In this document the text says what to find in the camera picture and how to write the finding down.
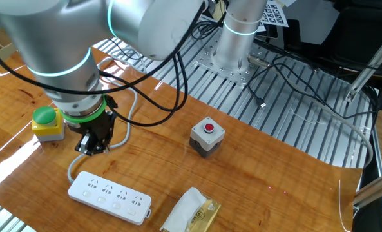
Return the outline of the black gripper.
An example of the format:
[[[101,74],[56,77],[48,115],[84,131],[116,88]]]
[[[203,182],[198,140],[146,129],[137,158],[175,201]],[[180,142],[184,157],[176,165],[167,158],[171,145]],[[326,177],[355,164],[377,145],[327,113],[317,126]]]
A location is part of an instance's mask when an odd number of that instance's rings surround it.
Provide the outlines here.
[[[90,144],[94,144],[94,155],[109,153],[115,118],[116,116],[113,112],[104,110],[98,117],[88,122],[70,122],[67,120],[66,124],[69,129],[81,136],[80,141],[75,147],[75,151],[85,155],[91,155],[92,149]]]

